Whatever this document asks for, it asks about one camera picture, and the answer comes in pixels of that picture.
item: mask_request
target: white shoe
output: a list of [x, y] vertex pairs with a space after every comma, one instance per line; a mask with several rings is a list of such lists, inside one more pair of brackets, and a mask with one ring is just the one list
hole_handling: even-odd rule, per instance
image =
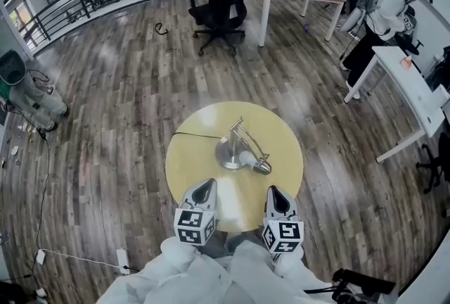
[[339, 63], [339, 67], [341, 70], [350, 71], [350, 69], [347, 69], [347, 67], [342, 63], [342, 61]]
[[[345, 80], [345, 84], [347, 85], [347, 87], [349, 88], [349, 90], [352, 90], [352, 87], [350, 86], [350, 84], [348, 83], [347, 80]], [[353, 94], [353, 99], [359, 100], [360, 98], [361, 98], [361, 95], [359, 94], [359, 90], [357, 90], [357, 91]]]

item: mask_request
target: white jacket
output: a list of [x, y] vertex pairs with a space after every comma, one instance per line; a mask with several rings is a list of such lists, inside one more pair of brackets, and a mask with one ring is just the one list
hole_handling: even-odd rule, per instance
[[324, 304], [331, 293], [323, 289], [302, 263], [303, 250], [282, 254], [273, 263], [269, 253], [250, 241], [232, 257], [214, 260], [176, 237], [161, 244], [162, 254], [138, 274], [117, 278], [97, 304]]
[[382, 40], [387, 41], [396, 32], [405, 29], [403, 15], [407, 8], [406, 0], [378, 0], [376, 10], [366, 16], [366, 23]]

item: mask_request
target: person in white jacket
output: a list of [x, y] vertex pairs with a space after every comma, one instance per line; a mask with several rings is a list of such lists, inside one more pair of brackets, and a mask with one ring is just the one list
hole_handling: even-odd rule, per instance
[[[345, 82], [351, 89], [375, 54], [372, 46], [383, 46], [396, 32], [404, 31], [403, 13], [408, 0], [378, 0], [375, 10], [366, 16], [366, 36], [353, 48], [352, 52], [340, 64], [342, 70], [351, 70]], [[356, 92], [354, 99], [359, 99]]]
[[244, 240], [232, 256], [212, 259], [172, 237], [162, 253], [137, 274], [117, 278], [97, 304], [324, 304], [331, 293], [304, 290], [329, 288], [302, 262], [303, 249], [273, 262], [260, 245]]

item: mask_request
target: wooden floor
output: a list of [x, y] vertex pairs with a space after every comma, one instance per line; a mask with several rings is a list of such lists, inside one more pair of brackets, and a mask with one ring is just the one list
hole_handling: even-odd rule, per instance
[[[428, 177], [415, 167], [425, 160], [419, 145], [383, 164], [375, 161], [417, 127], [412, 112], [389, 81], [375, 95], [344, 103], [338, 58], [349, 37], [323, 39], [332, 7], [310, 3], [301, 18], [300, 2], [274, 1], [266, 45], [259, 48], [262, 0], [245, 3], [247, 37], [242, 44], [236, 39], [235, 58], [220, 41], [197, 55], [206, 38], [192, 38], [188, 0], [155, 0], [108, 15], [38, 55], [71, 108], [48, 135], [40, 246], [111, 263], [123, 247], [131, 266], [142, 268], [173, 235], [175, 202], [164, 172], [172, 133], [206, 105], [250, 101], [280, 115], [302, 147], [297, 202], [308, 267], [325, 280], [344, 267], [401, 288], [448, 224], [440, 210], [449, 188], [422, 193]], [[167, 35], [155, 32], [158, 22]], [[7, 164], [0, 223], [8, 232], [4, 252], [12, 277], [30, 272], [37, 251], [48, 163], [45, 143], [19, 131], [22, 123], [10, 120], [1, 153]], [[430, 142], [434, 150], [437, 136]], [[15, 145], [19, 165], [10, 155]], [[35, 274], [52, 303], [94, 303], [117, 270], [48, 254]], [[31, 279], [18, 282], [34, 286]]]

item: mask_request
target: white table leg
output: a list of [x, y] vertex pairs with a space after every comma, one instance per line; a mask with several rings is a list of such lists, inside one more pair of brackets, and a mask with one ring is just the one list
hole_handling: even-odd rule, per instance
[[381, 163], [382, 161], [386, 160], [390, 156], [393, 156], [394, 154], [398, 153], [400, 150], [403, 150], [407, 146], [409, 146], [412, 143], [416, 142], [417, 140], [419, 140], [424, 135], [425, 135], [425, 131], [422, 128], [420, 128], [417, 132], [411, 134], [405, 140], [400, 141], [397, 146], [395, 146], [391, 150], [387, 151], [386, 153], [382, 154], [381, 156], [378, 156], [377, 157], [377, 162]]
[[327, 32], [327, 34], [325, 36], [325, 40], [327, 42], [330, 41], [331, 35], [333, 35], [333, 31], [335, 31], [335, 26], [336, 26], [336, 23], [338, 22], [339, 15], [340, 15], [340, 12], [342, 11], [342, 7], [343, 6], [344, 6], [344, 3], [340, 3], [340, 4], [338, 4], [336, 6], [336, 10], [335, 10], [335, 13], [333, 15], [333, 19], [331, 20], [330, 28], [328, 29], [328, 32]]
[[381, 76], [377, 79], [375, 84], [367, 91], [367, 94], [372, 95], [373, 92], [378, 88], [378, 86], [385, 81], [387, 73], [383, 71]]
[[309, 3], [309, 0], [304, 1], [303, 10], [302, 10], [302, 13], [300, 14], [302, 16], [302, 18], [304, 18], [304, 16], [307, 14], [308, 3]]
[[363, 84], [364, 80], [366, 80], [367, 75], [372, 71], [375, 64], [378, 62], [378, 58], [376, 55], [373, 56], [371, 62], [367, 65], [367, 68], [363, 71], [361, 76], [359, 77], [358, 81], [355, 83], [355, 85], [352, 87], [352, 90], [349, 91], [346, 97], [344, 97], [344, 101], [348, 103], [350, 100], [353, 99], [354, 93], [359, 89], [359, 87]]
[[269, 19], [270, 0], [264, 0], [262, 5], [261, 26], [259, 28], [259, 46], [264, 46], [266, 40], [267, 20]]

